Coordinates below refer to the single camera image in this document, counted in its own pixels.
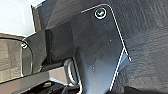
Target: screw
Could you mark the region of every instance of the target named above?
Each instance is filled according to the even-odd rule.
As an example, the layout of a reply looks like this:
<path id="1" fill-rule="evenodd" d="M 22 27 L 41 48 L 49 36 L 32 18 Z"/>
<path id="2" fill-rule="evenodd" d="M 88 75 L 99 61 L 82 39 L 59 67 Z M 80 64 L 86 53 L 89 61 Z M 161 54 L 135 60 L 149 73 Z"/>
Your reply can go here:
<path id="1" fill-rule="evenodd" d="M 98 8 L 95 11 L 95 16 L 97 19 L 103 19 L 106 17 L 106 9 L 105 8 Z"/>
<path id="2" fill-rule="evenodd" d="M 22 47 L 23 49 L 26 49 L 26 48 L 27 48 L 27 44 L 22 42 L 21 47 Z"/>

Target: white surface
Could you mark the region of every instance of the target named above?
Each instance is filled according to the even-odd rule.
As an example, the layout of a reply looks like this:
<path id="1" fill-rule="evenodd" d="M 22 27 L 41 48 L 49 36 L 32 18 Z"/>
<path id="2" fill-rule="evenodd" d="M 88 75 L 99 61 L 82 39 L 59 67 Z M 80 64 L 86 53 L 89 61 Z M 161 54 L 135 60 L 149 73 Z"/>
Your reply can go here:
<path id="1" fill-rule="evenodd" d="M 28 0 L 0 0 L 0 33 L 30 36 L 35 33 Z"/>

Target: black panel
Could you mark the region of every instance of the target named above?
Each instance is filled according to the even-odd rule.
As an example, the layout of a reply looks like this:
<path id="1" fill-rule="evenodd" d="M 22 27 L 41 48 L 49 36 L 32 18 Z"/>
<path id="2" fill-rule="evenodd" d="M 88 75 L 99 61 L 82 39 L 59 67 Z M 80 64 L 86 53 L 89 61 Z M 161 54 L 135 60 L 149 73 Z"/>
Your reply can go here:
<path id="1" fill-rule="evenodd" d="M 70 22 L 51 29 L 52 31 L 52 61 L 72 57 L 74 42 Z"/>
<path id="2" fill-rule="evenodd" d="M 84 94 L 103 94 L 110 89 L 122 51 L 122 43 L 111 10 L 98 20 L 95 9 L 71 20 L 76 61 Z"/>

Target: white wall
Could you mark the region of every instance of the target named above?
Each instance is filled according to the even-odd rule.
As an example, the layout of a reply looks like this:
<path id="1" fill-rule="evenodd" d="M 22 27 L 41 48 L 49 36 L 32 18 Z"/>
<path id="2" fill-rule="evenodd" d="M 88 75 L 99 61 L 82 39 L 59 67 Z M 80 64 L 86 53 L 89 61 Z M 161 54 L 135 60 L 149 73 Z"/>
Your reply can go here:
<path id="1" fill-rule="evenodd" d="M 35 33 L 28 0 L 0 0 L 0 33 L 25 37 Z"/>

